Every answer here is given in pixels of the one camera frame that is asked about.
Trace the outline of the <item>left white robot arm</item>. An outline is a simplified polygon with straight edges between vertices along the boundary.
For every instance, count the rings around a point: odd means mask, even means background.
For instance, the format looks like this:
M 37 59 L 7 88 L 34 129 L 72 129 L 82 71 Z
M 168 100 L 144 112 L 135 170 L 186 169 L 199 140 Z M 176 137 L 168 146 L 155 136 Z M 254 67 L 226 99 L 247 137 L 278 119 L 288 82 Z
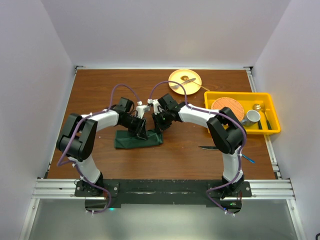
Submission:
M 79 115 L 72 113 L 56 142 L 56 148 L 62 152 L 58 166 L 65 164 L 68 157 L 80 174 L 80 183 L 92 196 L 106 196 L 103 174 L 98 170 L 93 160 L 92 152 L 96 132 L 108 127 L 122 126 L 127 130 L 126 137 L 133 140 L 147 140 L 146 119 L 144 114 L 150 110 L 141 101 L 134 102 L 122 97 L 118 104 L 110 105 L 102 111 Z

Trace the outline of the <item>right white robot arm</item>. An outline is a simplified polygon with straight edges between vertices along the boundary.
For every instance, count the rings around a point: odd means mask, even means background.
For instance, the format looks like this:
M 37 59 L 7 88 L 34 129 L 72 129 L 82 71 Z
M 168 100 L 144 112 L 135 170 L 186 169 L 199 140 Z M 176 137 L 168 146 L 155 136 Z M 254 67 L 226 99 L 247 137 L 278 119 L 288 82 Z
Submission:
M 208 110 L 187 102 L 177 103 L 170 94 L 159 99 L 148 99 L 147 102 L 153 107 L 152 118 L 158 133 L 168 129 L 172 122 L 192 123 L 209 130 L 215 147 L 222 152 L 223 159 L 223 185 L 213 189 L 222 188 L 227 196 L 235 196 L 244 181 L 241 155 L 247 133 L 232 110 L 228 107 Z

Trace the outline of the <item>dark green cloth napkin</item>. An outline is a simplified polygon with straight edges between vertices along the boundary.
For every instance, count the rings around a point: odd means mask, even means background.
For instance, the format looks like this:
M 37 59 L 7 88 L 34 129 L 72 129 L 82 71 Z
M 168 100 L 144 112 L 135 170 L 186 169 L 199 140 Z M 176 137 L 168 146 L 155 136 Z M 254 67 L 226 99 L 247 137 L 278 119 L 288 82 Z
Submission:
M 114 148 L 115 149 L 137 149 L 159 146 L 163 144 L 164 137 L 162 133 L 157 133 L 154 130 L 148 130 L 147 139 L 142 139 L 133 136 L 125 130 L 117 130 L 115 132 Z

